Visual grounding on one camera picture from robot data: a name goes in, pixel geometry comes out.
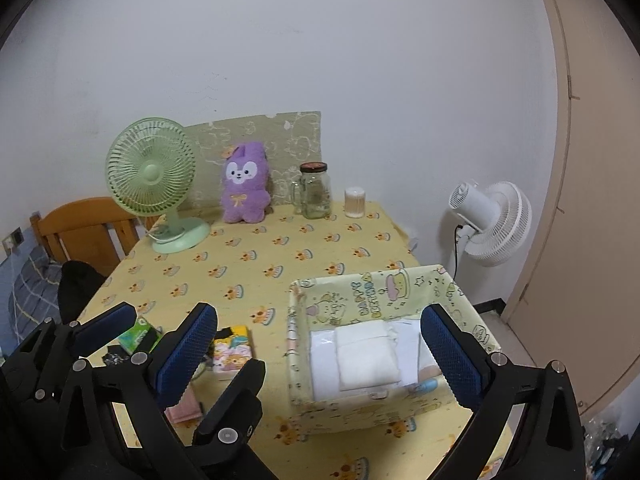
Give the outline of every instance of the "stuffed animal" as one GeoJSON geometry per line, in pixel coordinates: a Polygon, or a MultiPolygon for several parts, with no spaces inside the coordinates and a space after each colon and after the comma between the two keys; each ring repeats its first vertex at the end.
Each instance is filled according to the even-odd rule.
{"type": "Polygon", "coordinates": [[[233,224],[244,220],[256,224],[264,220],[264,208],[271,202],[266,190],[269,166],[261,142],[248,142],[235,148],[226,160],[222,193],[222,219],[233,224]]]}

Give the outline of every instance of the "wooden chair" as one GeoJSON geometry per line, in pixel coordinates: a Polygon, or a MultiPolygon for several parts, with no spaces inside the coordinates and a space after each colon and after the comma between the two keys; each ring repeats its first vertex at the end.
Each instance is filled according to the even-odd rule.
{"type": "MultiPolygon", "coordinates": [[[[109,276],[120,263],[107,224],[113,225],[122,251],[129,254],[138,241],[134,220],[111,197],[100,196],[70,202],[41,218],[31,216],[36,240],[60,263],[80,260],[109,276]]],[[[146,218],[149,229],[158,219],[146,218]]]]}

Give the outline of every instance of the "beige door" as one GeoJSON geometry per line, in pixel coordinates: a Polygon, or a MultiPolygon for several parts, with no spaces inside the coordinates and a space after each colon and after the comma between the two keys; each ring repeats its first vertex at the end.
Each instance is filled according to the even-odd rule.
{"type": "Polygon", "coordinates": [[[603,0],[555,1],[570,76],[564,178],[506,318],[537,365],[565,363],[589,415],[630,382],[640,354],[640,56],[603,0]]]}

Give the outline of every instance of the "black power cord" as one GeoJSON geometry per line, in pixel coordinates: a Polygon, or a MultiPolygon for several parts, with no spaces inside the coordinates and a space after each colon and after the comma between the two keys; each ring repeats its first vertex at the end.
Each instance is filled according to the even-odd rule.
{"type": "Polygon", "coordinates": [[[458,273],[458,231],[462,229],[462,227],[463,227],[462,225],[458,225],[453,231],[453,253],[456,258],[456,268],[453,271],[454,280],[456,279],[456,275],[458,273]]]}

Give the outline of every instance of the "black baseboard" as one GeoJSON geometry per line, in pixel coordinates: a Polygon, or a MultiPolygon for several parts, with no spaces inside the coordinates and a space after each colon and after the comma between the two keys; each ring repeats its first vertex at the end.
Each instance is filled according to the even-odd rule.
{"type": "Polygon", "coordinates": [[[477,305],[474,305],[474,309],[478,311],[478,314],[484,314],[485,312],[495,310],[498,313],[498,316],[501,316],[506,306],[507,304],[502,298],[496,298],[495,300],[478,303],[477,305]]]}

